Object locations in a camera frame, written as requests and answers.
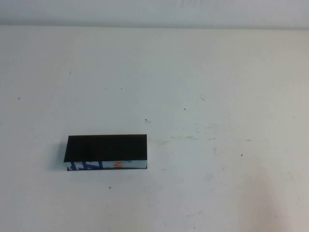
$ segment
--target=black rectangular object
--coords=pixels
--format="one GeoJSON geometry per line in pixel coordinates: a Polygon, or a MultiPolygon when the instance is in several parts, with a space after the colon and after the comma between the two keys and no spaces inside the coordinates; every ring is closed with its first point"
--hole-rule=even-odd
{"type": "Polygon", "coordinates": [[[69,136],[64,162],[69,170],[147,168],[147,135],[69,136]]]}

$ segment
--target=white surface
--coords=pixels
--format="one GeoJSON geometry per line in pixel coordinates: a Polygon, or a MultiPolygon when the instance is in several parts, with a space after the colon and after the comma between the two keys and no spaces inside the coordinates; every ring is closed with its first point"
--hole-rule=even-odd
{"type": "Polygon", "coordinates": [[[309,230],[308,31],[0,41],[2,231],[309,230]],[[118,133],[148,134],[147,170],[66,171],[68,135],[118,133]]]}
{"type": "Polygon", "coordinates": [[[1,0],[0,23],[309,29],[309,1],[1,0]]]}

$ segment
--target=scuff mark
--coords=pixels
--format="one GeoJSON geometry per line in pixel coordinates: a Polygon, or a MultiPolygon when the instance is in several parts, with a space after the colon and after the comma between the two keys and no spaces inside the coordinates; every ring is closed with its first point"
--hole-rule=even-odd
{"type": "Polygon", "coordinates": [[[168,142],[169,142],[168,140],[167,140],[167,141],[164,141],[164,142],[160,143],[159,146],[161,146],[161,145],[163,145],[163,144],[166,144],[166,143],[168,143],[168,142]]]}

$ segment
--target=white table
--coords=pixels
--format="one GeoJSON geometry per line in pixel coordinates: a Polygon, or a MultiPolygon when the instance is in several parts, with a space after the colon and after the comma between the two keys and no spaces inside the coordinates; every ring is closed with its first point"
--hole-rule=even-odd
{"type": "Polygon", "coordinates": [[[308,231],[308,42],[1,26],[1,231],[308,231]],[[129,133],[147,170],[66,171],[68,135],[129,133]]]}

